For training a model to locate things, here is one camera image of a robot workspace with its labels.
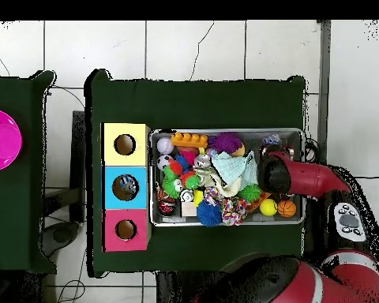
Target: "shape sorter box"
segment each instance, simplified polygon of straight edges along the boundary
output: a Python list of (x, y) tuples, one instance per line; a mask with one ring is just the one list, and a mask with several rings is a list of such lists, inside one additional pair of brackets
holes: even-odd
[[(147, 166), (148, 133), (149, 128), (145, 124), (104, 123), (105, 166)], [(133, 151), (128, 155), (119, 154), (115, 148), (115, 141), (122, 135), (128, 135), (133, 141)]]
[[(121, 175), (129, 175), (137, 182), (137, 193), (132, 200), (120, 200), (112, 192), (114, 180)], [(148, 170), (147, 167), (105, 166), (103, 186), (105, 209), (146, 209), (148, 210)]]
[[(117, 235), (118, 223), (125, 220), (135, 226), (131, 239), (121, 239)], [(106, 210), (104, 228), (104, 252), (145, 251), (152, 235), (147, 209)]]

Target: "white ball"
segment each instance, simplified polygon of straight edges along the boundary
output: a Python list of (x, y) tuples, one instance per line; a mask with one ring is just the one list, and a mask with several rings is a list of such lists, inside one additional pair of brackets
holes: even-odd
[(163, 137), (160, 138), (157, 141), (157, 150), (162, 154), (162, 155), (169, 155), (173, 152), (174, 150), (174, 145), (171, 143), (171, 139), (168, 137)]
[(157, 159), (157, 167), (159, 167), (159, 170), (163, 170), (165, 166), (168, 166), (168, 160), (173, 159), (170, 155), (161, 155)]

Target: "round hole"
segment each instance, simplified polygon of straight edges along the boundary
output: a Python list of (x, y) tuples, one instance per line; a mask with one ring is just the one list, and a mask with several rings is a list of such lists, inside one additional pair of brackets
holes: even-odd
[(119, 155), (132, 155), (135, 151), (136, 143), (130, 135), (119, 135), (114, 141), (114, 148)]
[(132, 239), (136, 234), (136, 226), (130, 219), (119, 221), (115, 226), (115, 233), (124, 241)]
[(112, 193), (121, 201), (131, 201), (137, 192), (139, 192), (139, 184), (132, 175), (120, 175), (112, 183)]

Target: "pink box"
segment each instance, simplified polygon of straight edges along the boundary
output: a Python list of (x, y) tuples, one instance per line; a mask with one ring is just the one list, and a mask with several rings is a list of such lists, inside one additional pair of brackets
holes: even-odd
[[(148, 247), (152, 228), (148, 223), (147, 209), (107, 209), (105, 211), (104, 252), (143, 251)], [(128, 240), (116, 233), (118, 222), (130, 220), (136, 227), (135, 235)]]

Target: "green cloth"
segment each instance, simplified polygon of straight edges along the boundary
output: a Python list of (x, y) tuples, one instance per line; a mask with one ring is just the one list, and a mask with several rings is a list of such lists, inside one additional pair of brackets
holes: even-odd
[(54, 265), (39, 250), (44, 185), (43, 98), (53, 79), (51, 71), (39, 71), (28, 79), (0, 77), (0, 110), (18, 124), (23, 140), (16, 160), (0, 170), (2, 270), (54, 271)]
[(87, 79), (92, 96), (93, 263), (104, 271), (218, 271), (248, 253), (300, 256), (301, 225), (152, 227), (146, 251), (101, 251), (100, 123), (145, 123), (150, 129), (303, 127), (305, 81), (172, 82)]

